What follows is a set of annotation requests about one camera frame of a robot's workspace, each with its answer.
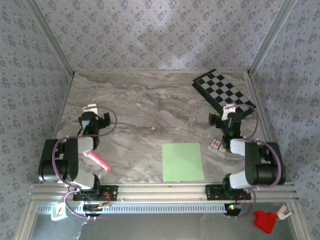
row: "small card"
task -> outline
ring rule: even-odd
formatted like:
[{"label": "small card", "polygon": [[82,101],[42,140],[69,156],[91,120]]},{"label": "small card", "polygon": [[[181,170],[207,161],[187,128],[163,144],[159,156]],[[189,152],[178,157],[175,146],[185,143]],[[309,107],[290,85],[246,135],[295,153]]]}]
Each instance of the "small card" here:
[{"label": "small card", "polygon": [[208,147],[209,149],[215,151],[216,153],[225,156],[226,155],[226,149],[222,146],[222,142],[218,139],[214,138]]}]

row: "white clip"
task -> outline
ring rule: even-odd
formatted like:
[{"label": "white clip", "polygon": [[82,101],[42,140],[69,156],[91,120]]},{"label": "white clip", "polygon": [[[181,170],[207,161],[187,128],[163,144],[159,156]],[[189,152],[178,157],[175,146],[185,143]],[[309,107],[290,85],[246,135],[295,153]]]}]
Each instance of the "white clip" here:
[{"label": "white clip", "polygon": [[288,213],[284,214],[284,212],[285,212],[287,209],[288,209],[287,206],[283,204],[283,205],[279,208],[279,210],[276,211],[276,215],[278,216],[278,218],[279,218],[280,220],[286,219],[287,217],[289,217],[289,216],[293,213],[293,211],[289,211]]},{"label": "white clip", "polygon": [[89,104],[88,106],[83,107],[82,110],[84,113],[85,112],[94,112],[95,114],[99,115],[98,108],[96,108],[96,107],[97,107],[97,104]]},{"label": "white clip", "polygon": [[222,118],[221,120],[224,121],[224,120],[227,120],[227,117],[228,117],[228,113],[235,113],[236,112],[236,107],[232,107],[234,106],[234,104],[226,104],[224,107],[223,107],[223,114],[222,114]]}]

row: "red block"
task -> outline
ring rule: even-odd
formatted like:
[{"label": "red block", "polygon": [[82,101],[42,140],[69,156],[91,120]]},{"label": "red block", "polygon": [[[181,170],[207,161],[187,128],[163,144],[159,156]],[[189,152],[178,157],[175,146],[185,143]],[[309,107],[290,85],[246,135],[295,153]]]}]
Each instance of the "red block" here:
[{"label": "red block", "polygon": [[265,233],[271,234],[276,225],[278,216],[273,212],[265,213],[264,211],[255,211],[254,214],[256,217],[253,224],[262,229]]}]

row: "patterned wallpaper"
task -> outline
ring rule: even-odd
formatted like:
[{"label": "patterned wallpaper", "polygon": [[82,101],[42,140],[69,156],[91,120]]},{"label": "patterned wallpaper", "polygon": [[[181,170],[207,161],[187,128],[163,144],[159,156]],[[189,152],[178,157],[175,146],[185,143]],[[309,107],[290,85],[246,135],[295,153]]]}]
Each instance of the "patterned wallpaper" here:
[{"label": "patterned wallpaper", "polygon": [[23,1],[0,2],[0,239],[14,235],[69,79]]},{"label": "patterned wallpaper", "polygon": [[74,71],[248,69],[282,0],[36,0]]},{"label": "patterned wallpaper", "polygon": [[299,0],[253,78],[315,239],[320,239],[319,46],[320,3]]}]

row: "red object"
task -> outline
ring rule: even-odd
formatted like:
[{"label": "red object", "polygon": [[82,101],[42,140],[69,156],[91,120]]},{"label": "red object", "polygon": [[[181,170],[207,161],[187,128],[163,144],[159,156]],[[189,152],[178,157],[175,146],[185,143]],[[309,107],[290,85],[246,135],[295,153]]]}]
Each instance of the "red object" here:
[{"label": "red object", "polygon": [[256,217],[253,224],[262,229],[265,233],[271,234],[276,225],[278,216],[273,212],[265,213],[264,211],[255,211],[254,214]]},{"label": "red object", "polygon": [[91,151],[89,153],[84,152],[83,154],[97,163],[100,167],[104,168],[107,172],[112,171],[112,167],[107,164],[95,151]]}]

